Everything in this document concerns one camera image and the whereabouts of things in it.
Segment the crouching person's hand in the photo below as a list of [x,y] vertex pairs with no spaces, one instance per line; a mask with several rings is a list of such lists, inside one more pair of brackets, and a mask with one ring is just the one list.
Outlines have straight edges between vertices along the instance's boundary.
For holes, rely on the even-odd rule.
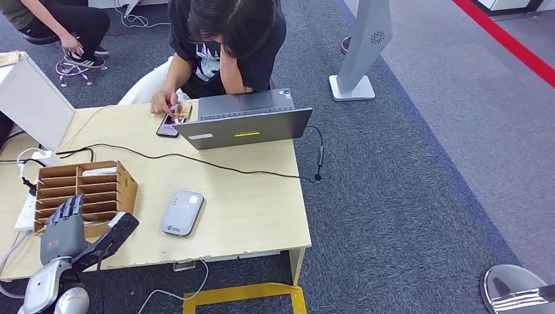
[[68,52],[72,52],[76,55],[83,55],[84,54],[84,50],[82,45],[80,44],[80,42],[70,33],[63,33],[61,35],[58,35],[60,42],[62,44],[62,47],[68,51]]

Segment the robot left hand grey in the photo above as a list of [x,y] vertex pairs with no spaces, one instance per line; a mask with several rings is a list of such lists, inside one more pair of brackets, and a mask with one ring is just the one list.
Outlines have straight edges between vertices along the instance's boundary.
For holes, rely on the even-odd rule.
[[71,196],[48,217],[40,239],[43,266],[59,257],[75,258],[91,246],[84,236],[83,199],[84,194]]

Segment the seated person's right hand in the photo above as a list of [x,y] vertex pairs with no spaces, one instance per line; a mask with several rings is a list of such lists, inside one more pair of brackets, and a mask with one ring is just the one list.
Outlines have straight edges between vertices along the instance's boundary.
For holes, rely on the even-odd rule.
[[171,90],[159,90],[151,97],[152,114],[170,114],[170,109],[177,104],[178,97]]

